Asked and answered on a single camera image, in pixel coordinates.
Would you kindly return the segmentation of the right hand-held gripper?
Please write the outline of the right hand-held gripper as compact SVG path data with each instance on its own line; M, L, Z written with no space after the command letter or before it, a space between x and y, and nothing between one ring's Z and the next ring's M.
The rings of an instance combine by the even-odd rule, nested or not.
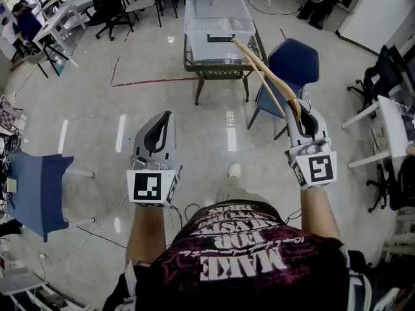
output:
M337 153L331 149L323 116L303 100L298 105L299 110L294 102L285 105L292 146L285 154L301 190L325 187L337 180Z

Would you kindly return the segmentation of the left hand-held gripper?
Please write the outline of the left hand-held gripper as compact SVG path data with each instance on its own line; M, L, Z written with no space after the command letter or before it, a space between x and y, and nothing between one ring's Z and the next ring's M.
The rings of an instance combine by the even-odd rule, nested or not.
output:
M141 207L171 207L183 169L176 159L176 121L170 111L151 118L136 134L128 199Z

